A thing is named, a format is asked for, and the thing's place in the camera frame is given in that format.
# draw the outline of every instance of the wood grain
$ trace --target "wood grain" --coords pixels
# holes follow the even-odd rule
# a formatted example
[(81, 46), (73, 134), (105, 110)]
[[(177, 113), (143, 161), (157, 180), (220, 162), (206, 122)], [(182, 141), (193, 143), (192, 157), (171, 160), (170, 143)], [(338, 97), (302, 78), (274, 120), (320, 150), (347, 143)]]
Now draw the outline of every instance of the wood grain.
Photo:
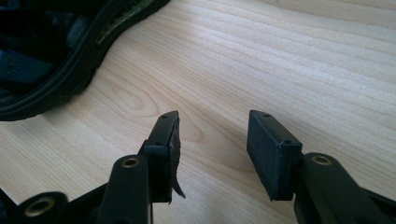
[(391, 0), (173, 0), (119, 37), (81, 95), (0, 124), (0, 187), (18, 203), (75, 199), (178, 110), (187, 199), (155, 204), (156, 222), (296, 223), (246, 153), (257, 109), (396, 200), (395, 24)]

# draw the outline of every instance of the screw hole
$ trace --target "screw hole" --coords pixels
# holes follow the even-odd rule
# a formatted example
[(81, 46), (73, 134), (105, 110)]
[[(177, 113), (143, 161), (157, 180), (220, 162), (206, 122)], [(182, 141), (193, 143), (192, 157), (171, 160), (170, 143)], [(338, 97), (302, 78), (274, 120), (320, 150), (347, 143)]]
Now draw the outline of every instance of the screw hole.
[(122, 166), (125, 168), (131, 168), (139, 164), (139, 160), (137, 159), (128, 159), (122, 163)]
[(320, 165), (331, 165), (332, 164), (332, 161), (327, 159), (324, 156), (314, 156), (312, 158), (312, 161), (314, 161), (314, 162), (316, 162), (317, 164), (320, 164)]
[(26, 209), (24, 214), (27, 217), (38, 217), (51, 209), (55, 205), (55, 200), (50, 197), (44, 197), (31, 203)]

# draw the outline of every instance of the black plastic part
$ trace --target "black plastic part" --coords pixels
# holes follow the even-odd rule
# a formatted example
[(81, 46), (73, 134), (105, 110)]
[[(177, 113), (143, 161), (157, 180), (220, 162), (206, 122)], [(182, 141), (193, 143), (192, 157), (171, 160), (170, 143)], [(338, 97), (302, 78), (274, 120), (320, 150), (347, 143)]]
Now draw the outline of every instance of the black plastic part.
[(172, 187), (186, 197), (177, 182), (180, 159), (179, 118), (173, 111), (160, 116), (139, 155), (148, 159), (152, 203), (172, 202)]
[(314, 219), (315, 223), (391, 223), (342, 165), (328, 155), (305, 154), (292, 183), (299, 223), (313, 223), (307, 220), (317, 216), (321, 222)]
[(61, 217), (61, 224), (92, 224), (96, 221), (98, 209), (105, 195), (104, 184), (70, 202)]
[(379, 210), (388, 216), (388, 218), (392, 220), (393, 223), (396, 223), (396, 202), (368, 189), (363, 190), (370, 197), (370, 199), (373, 200), (376, 206), (378, 206)]
[(96, 224), (152, 223), (149, 165), (144, 156), (114, 163)]
[(61, 192), (41, 193), (21, 203), (7, 224), (55, 224), (66, 205), (67, 197)]
[(0, 224), (4, 222), (6, 217), (17, 209), (17, 205), (0, 189)]
[(301, 160), (303, 144), (274, 117), (249, 113), (247, 152), (271, 200), (291, 200), (290, 170)]

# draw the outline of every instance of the black plastic arm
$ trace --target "black plastic arm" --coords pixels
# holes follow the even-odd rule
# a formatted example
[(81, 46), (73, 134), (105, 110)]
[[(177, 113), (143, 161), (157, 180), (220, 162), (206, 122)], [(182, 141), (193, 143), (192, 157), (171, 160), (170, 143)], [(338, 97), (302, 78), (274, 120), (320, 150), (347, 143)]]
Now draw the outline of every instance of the black plastic arm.
[(395, 223), (396, 202), (360, 188), (335, 158), (303, 155), (302, 144), (269, 114), (250, 111), (247, 152), (271, 200), (296, 195), (299, 223)]
[(160, 116), (138, 155), (117, 160), (107, 184), (70, 203), (61, 192), (47, 192), (16, 206), (3, 193), (1, 205), (8, 207), (0, 210), (0, 224), (152, 223), (152, 203), (170, 203), (172, 188), (185, 197), (177, 183), (178, 128), (177, 111)]

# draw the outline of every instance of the shoe sole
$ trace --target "shoe sole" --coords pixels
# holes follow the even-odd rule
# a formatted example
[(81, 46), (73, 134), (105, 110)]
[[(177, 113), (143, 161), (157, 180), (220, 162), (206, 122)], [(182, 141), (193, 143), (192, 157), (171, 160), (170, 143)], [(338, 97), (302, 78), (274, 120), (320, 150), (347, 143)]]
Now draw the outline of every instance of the shoe sole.
[(32, 118), (84, 91), (117, 37), (169, 2), (162, 0), (152, 3), (153, 1), (133, 3), (110, 16), (108, 13), (99, 14), (83, 37), (81, 46), (76, 47), (76, 51), (71, 53), (70, 59), (66, 60), (48, 81), (22, 96), (18, 102), (0, 108), (0, 120)]

